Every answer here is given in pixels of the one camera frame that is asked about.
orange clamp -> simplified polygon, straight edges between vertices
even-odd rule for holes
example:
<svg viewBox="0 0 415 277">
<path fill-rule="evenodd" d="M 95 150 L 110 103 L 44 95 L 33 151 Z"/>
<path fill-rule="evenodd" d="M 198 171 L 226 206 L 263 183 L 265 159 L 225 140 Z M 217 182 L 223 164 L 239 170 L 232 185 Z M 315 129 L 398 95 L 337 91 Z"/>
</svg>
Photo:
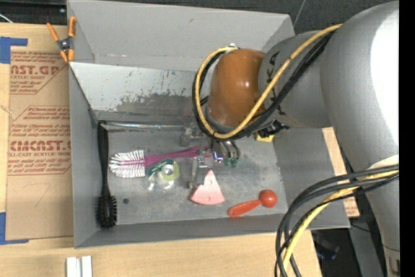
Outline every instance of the orange clamp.
<svg viewBox="0 0 415 277">
<path fill-rule="evenodd" d="M 48 22 L 46 23 L 49 32 L 52 35 L 53 40 L 58 44 L 60 55 L 65 60 L 65 62 L 71 62 L 74 58 L 74 52 L 71 48 L 71 40 L 76 35 L 76 24 L 77 19 L 75 16 L 71 16 L 69 19 L 69 27 L 68 27 L 68 37 L 64 40 L 59 39 L 58 34 L 56 33 L 55 29 L 52 25 Z"/>
</svg>

tape roll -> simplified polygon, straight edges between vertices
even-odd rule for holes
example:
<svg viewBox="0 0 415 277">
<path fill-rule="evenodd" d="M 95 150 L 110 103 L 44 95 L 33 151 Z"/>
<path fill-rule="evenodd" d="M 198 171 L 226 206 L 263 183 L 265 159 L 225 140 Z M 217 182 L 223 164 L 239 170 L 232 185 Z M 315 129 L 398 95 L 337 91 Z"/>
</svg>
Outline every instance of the tape roll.
<svg viewBox="0 0 415 277">
<path fill-rule="evenodd" d="M 154 164 L 147 171 L 149 179 L 157 176 L 162 182 L 172 182 L 180 175 L 179 165 L 171 158 L 166 158 L 157 164 Z"/>
</svg>

pink sponge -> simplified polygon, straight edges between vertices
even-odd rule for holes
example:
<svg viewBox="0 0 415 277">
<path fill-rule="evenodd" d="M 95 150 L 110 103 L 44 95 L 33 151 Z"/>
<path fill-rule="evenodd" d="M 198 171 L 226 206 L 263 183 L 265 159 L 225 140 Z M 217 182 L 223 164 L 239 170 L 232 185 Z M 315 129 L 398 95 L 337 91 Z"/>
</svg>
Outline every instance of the pink sponge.
<svg viewBox="0 0 415 277">
<path fill-rule="evenodd" d="M 196 188 L 190 199 L 195 203 L 207 205 L 225 202 L 212 170 L 207 172 L 203 185 Z"/>
</svg>

black brush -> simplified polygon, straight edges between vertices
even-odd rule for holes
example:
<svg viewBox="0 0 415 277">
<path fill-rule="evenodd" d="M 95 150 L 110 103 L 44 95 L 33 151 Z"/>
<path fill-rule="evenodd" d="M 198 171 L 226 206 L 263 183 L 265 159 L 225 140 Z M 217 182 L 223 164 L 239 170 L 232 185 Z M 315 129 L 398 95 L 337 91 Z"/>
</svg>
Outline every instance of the black brush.
<svg viewBox="0 0 415 277">
<path fill-rule="evenodd" d="M 96 218 L 103 229 L 112 228 L 117 222 L 117 201 L 108 186 L 108 131 L 98 122 L 98 153 L 102 171 L 102 189 L 98 199 Z"/>
</svg>

white brush bristles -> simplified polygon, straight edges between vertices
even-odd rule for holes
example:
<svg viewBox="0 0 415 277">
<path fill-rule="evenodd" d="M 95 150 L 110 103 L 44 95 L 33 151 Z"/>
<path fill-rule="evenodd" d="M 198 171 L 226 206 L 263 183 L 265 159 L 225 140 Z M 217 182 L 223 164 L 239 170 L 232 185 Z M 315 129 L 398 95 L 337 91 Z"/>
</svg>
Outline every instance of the white brush bristles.
<svg viewBox="0 0 415 277">
<path fill-rule="evenodd" d="M 144 150 L 120 152 L 108 162 L 111 172 L 121 178 L 141 178 L 145 176 Z"/>
</svg>

